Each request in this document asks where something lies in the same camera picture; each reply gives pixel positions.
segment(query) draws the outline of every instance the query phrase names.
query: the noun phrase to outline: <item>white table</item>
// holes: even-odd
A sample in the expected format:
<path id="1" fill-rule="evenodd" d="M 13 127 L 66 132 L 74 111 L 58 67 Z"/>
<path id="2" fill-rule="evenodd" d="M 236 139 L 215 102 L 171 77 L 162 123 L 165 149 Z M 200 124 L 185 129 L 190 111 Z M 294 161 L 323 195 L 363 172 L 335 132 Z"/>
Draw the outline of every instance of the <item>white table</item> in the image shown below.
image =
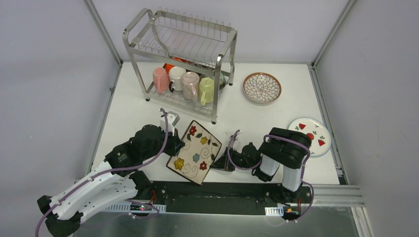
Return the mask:
<path id="1" fill-rule="evenodd" d="M 146 86 L 152 81 L 153 70 L 162 65 L 162 63 L 138 63 Z M 230 71 L 227 64 L 223 65 L 223 69 Z M 243 80 L 255 72 L 269 73 L 281 83 L 283 91 L 276 101 L 262 105 L 250 101 L 245 96 Z M 160 107 L 180 115 L 180 121 L 176 125 L 180 135 L 192 120 L 202 124 L 223 144 L 218 157 L 224 152 L 230 135 L 237 129 L 242 133 L 238 136 L 239 140 L 234 144 L 234 148 L 240 152 L 249 142 L 253 142 L 256 148 L 259 148 L 263 136 L 268 134 L 272 127 L 288 128 L 294 119 L 300 117 L 322 121 L 307 65 L 236 64 L 234 85 L 227 85 L 224 89 L 218 102 L 217 124 L 213 125 L 210 119 L 203 120 L 192 112 L 180 111 L 160 101 L 151 99 L 146 102 L 132 64 L 124 63 L 92 168 L 97 167 L 116 145 L 127 141 L 144 125 L 158 126 Z M 189 182 L 166 167 L 168 159 L 169 156 L 162 154 L 142 170 L 150 180 Z M 282 181 L 282 167 L 280 166 L 273 178 L 273 183 Z M 331 151 L 308 160 L 304 180 L 312 184 L 339 184 Z M 237 169 L 234 172 L 212 169 L 204 182 L 263 183 L 252 176 L 251 171 Z"/>

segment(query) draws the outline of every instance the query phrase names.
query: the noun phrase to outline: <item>yellow-green mug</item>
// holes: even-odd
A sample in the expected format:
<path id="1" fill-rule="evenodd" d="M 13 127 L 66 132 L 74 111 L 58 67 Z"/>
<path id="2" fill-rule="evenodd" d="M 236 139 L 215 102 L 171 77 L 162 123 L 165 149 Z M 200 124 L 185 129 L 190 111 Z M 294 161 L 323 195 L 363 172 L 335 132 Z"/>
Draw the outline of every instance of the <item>yellow-green mug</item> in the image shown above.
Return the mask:
<path id="1" fill-rule="evenodd" d="M 211 103 L 214 100 L 214 80 L 211 78 L 202 78 L 199 83 L 199 97 L 201 105 Z"/>

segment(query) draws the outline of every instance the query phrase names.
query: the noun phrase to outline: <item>brown rim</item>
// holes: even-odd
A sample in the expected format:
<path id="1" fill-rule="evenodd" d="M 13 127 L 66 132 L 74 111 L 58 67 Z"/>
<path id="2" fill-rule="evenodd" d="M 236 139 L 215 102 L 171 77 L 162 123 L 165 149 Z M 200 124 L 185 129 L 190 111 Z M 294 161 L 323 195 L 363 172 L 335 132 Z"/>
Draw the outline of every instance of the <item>brown rim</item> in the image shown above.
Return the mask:
<path id="1" fill-rule="evenodd" d="M 246 94 L 246 91 L 245 91 L 245 83 L 247 82 L 247 80 L 249 80 L 249 78 L 251 78 L 251 77 L 253 77 L 253 76 L 255 76 L 255 75 L 265 75 L 265 76 L 268 76 L 268 77 L 271 77 L 273 80 L 275 80 L 276 81 L 276 83 L 278 84 L 278 86 L 279 86 L 279 94 L 278 94 L 278 96 L 275 98 L 275 99 L 273 99 L 273 100 L 271 100 L 271 101 L 268 101 L 268 102 L 259 102 L 259 101 L 255 101 L 255 100 L 253 100 L 252 98 L 250 98 L 247 94 Z M 246 78 L 245 78 L 245 80 L 243 81 L 243 92 L 245 93 L 245 95 L 246 95 L 246 97 L 248 97 L 250 100 L 252 100 L 252 101 L 254 101 L 254 102 L 256 102 L 256 103 L 261 103 L 261 104 L 267 104 L 267 103 L 271 103 L 271 102 L 273 102 L 273 101 L 275 101 L 276 99 L 278 99 L 279 98 L 279 96 L 281 95 L 281 93 L 282 93 L 282 87 L 281 87 L 281 84 L 279 83 L 279 81 L 273 76 L 273 75 L 271 75 L 271 74 L 268 74 L 268 73 L 252 73 L 252 74 L 250 74 L 250 75 L 248 75 Z"/>

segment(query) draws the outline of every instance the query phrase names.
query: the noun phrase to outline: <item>dish rack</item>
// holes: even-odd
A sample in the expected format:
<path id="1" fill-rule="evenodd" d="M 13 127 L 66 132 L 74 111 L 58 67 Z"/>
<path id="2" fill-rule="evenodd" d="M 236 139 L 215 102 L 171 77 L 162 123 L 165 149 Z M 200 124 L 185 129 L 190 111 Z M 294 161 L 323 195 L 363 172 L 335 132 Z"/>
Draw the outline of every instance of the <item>dish rack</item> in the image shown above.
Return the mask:
<path id="1" fill-rule="evenodd" d="M 129 40 L 131 30 L 148 14 L 148 22 L 138 35 Z M 211 117 L 213 124 L 217 119 L 217 106 L 222 89 L 220 88 L 220 74 L 228 78 L 228 84 L 233 85 L 234 53 L 236 49 L 237 31 L 218 22 L 200 20 L 198 17 L 189 17 L 185 13 L 168 12 L 159 8 L 153 15 L 150 9 L 144 8 L 128 24 L 123 33 L 123 41 L 134 67 L 141 90 L 146 97 L 162 100 L 165 103 L 181 107 Z M 222 71 L 221 64 L 227 50 L 230 49 L 230 72 Z M 154 88 L 154 83 L 146 87 L 137 66 L 134 55 L 140 55 L 162 63 L 172 64 L 186 70 L 214 77 L 214 100 L 212 104 L 201 106 L 183 97 L 180 92 L 166 91 L 159 94 Z"/>

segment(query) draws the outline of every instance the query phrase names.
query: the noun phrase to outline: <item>gray wall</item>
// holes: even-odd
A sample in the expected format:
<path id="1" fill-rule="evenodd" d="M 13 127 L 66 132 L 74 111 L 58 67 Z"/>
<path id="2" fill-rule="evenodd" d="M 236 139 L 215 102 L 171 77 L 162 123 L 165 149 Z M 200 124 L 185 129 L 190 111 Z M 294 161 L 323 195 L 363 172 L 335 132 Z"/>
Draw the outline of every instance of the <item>gray wall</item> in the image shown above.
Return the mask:
<path id="1" fill-rule="evenodd" d="M 122 31 L 143 9 L 186 12 L 238 30 L 237 61 L 312 62 L 347 0 L 94 0 L 124 60 Z M 132 34 L 141 30 L 134 28 Z"/>
<path id="2" fill-rule="evenodd" d="M 1 1 L 0 22 L 0 236 L 29 237 L 83 175 L 117 65 L 82 0 Z"/>
<path id="3" fill-rule="evenodd" d="M 318 67 L 376 236 L 417 236 L 419 1 L 359 0 Z"/>

